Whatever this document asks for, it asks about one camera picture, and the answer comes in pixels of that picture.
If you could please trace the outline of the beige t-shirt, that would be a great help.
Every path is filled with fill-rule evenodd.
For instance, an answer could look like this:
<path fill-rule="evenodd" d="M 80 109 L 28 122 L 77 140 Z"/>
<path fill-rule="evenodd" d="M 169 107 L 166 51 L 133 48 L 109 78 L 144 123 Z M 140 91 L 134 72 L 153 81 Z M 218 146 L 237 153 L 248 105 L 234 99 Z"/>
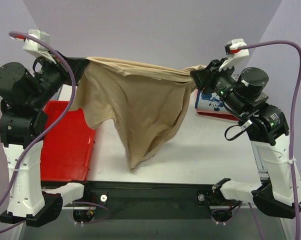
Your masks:
<path fill-rule="evenodd" d="M 106 57 L 87 60 L 70 109 L 81 109 L 93 130 L 113 120 L 134 169 L 177 134 L 196 89 L 190 73 L 204 66 L 178 70 Z"/>

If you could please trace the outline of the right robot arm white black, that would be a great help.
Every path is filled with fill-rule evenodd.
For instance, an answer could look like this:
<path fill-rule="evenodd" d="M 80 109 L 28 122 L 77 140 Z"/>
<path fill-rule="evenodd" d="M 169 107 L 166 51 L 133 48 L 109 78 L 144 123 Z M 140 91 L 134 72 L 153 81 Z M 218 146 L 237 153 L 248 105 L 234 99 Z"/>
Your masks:
<path fill-rule="evenodd" d="M 237 126 L 256 148 L 268 180 L 248 183 L 224 178 L 212 187 L 212 199 L 217 204 L 227 200 L 253 203 L 267 216 L 293 219 L 301 209 L 301 179 L 289 158 L 291 130 L 286 117 L 267 102 L 263 92 L 269 76 L 260 68 L 247 67 L 234 78 L 234 68 L 222 69 L 222 64 L 222 60 L 213 60 L 190 75 L 199 92 L 215 93 L 237 118 Z"/>

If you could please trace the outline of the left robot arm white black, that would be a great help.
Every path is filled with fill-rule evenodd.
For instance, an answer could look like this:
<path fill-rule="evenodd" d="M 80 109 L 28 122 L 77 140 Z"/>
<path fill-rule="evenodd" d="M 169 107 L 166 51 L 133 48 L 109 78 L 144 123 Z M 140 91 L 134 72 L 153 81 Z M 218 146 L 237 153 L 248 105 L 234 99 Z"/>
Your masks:
<path fill-rule="evenodd" d="M 56 220 L 62 208 L 74 201 L 88 205 L 92 194 L 79 182 L 42 190 L 41 153 L 44 137 L 52 129 L 44 107 L 62 85 L 75 84 L 76 78 L 65 59 L 40 56 L 34 64 L 41 66 L 34 73 L 18 62 L 0 67 L 0 141 L 9 172 L 9 204 L 0 221 L 38 228 Z"/>

